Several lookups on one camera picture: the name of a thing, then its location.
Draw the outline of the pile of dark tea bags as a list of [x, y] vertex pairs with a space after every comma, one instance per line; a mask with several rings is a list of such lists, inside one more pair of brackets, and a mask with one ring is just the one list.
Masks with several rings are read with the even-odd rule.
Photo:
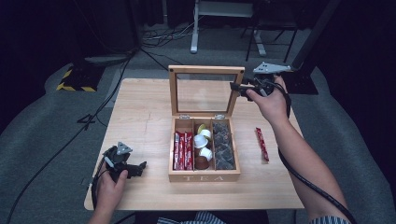
[[223, 122], [213, 124], [215, 162], [218, 170], [234, 170], [232, 135], [229, 126]]

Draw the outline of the person's left hand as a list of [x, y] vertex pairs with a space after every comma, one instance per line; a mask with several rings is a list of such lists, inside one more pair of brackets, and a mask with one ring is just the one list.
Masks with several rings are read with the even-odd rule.
[[110, 216], [117, 208], [123, 195], [128, 172], [120, 173], [117, 182], [114, 182], [109, 172], [104, 172], [100, 177], [100, 184], [97, 193], [97, 204], [95, 212], [101, 216]]

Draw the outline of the brown coffee capsule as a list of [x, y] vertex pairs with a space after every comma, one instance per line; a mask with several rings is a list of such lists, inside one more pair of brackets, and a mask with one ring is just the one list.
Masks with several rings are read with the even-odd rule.
[[205, 170], [209, 167], [209, 162], [205, 156], [197, 156], [194, 158], [194, 167], [196, 170]]

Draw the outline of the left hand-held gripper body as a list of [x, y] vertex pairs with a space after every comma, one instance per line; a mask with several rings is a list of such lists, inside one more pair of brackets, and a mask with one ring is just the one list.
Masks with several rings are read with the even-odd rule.
[[104, 152], [106, 169], [109, 171], [114, 182], [117, 182], [120, 173], [127, 169], [127, 161], [132, 151], [133, 150], [130, 147], [126, 146], [122, 142], [118, 142], [116, 146], [113, 146]]

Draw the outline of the striped clothing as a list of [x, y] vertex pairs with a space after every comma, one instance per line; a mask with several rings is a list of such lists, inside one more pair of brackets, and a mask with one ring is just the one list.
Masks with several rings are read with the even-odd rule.
[[[227, 223], [209, 212], [200, 211], [196, 214], [194, 220], [175, 221], [170, 218], [159, 217], [157, 224], [227, 224]], [[325, 217], [317, 217], [315, 219], [312, 219], [308, 224], [351, 224], [351, 223], [340, 217], [325, 216]]]

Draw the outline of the black metal chair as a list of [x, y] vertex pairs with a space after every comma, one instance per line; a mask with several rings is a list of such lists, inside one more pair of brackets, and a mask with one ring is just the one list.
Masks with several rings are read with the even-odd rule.
[[256, 43], [259, 52], [266, 54], [264, 43], [261, 39], [261, 31], [279, 31], [274, 38], [277, 41], [285, 31], [291, 31], [290, 42], [287, 44], [287, 51], [283, 62], [285, 63], [290, 55], [290, 49], [298, 31], [297, 20], [299, 18], [299, 9], [295, 0], [254, 0], [252, 16], [249, 24], [242, 35], [247, 30], [250, 31], [247, 46], [246, 60], [249, 58], [251, 46]]

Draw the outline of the large white coffee capsule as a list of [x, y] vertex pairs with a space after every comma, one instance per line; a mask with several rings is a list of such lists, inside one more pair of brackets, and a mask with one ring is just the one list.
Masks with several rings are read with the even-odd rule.
[[208, 144], [208, 140], [201, 134], [196, 134], [193, 137], [193, 141], [195, 148], [203, 148]]

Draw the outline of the black stand with slanted pole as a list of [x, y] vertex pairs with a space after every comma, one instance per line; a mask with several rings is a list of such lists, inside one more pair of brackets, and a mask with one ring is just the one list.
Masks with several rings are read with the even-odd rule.
[[316, 56], [316, 53], [321, 52], [321, 49], [319, 48], [319, 39], [328, 26], [328, 23], [331, 21], [332, 15], [338, 8], [340, 2], [341, 0], [327, 0], [327, 4], [320, 12], [313, 29], [290, 65], [292, 73], [283, 75], [283, 78], [288, 85], [289, 93], [318, 93], [311, 78], [311, 73], [318, 62], [318, 56]]

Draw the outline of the wooden tea box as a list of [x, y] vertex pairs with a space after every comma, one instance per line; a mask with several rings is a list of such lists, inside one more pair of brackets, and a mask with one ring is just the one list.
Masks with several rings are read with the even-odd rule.
[[[237, 91], [230, 88], [230, 82], [241, 83], [245, 69], [236, 66], [212, 65], [171, 65], [168, 67], [170, 99], [172, 108], [172, 136], [169, 161], [169, 180], [172, 182], [234, 182], [241, 174], [235, 134], [233, 131], [233, 109]], [[234, 170], [218, 170], [215, 162], [214, 131], [215, 122], [226, 123], [231, 131]], [[213, 153], [209, 167], [196, 170], [194, 158], [200, 148], [194, 147], [193, 137], [198, 127], [205, 124], [211, 138], [205, 146]], [[175, 132], [192, 133], [192, 170], [174, 170]]]

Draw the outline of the white desk frame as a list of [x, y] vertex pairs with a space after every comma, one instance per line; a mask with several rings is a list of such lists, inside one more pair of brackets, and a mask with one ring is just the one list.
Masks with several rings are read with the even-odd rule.
[[252, 3], [215, 0], [194, 0], [193, 30], [190, 52], [198, 51], [199, 19], [203, 16], [250, 18], [253, 15]]

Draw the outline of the black stand striped base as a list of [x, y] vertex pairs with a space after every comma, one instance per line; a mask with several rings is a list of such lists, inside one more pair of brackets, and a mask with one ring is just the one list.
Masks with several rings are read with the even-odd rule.
[[98, 91], [105, 68], [94, 63], [72, 64], [64, 73], [57, 91]]

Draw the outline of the person's right hand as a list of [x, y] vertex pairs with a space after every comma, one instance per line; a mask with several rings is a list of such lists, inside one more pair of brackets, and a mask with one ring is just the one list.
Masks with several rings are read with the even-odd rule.
[[289, 122], [287, 116], [287, 103], [282, 91], [274, 91], [266, 97], [257, 93], [257, 98], [253, 101], [260, 109], [263, 117], [268, 120], [272, 126], [279, 126]]

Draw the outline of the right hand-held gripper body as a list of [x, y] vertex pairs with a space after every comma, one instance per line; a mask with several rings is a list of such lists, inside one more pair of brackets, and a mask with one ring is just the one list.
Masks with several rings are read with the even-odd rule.
[[253, 70], [253, 79], [248, 83], [254, 86], [253, 90], [261, 96], [269, 96], [274, 89], [283, 91], [283, 87], [275, 82], [275, 76], [290, 72], [288, 65], [261, 63]]

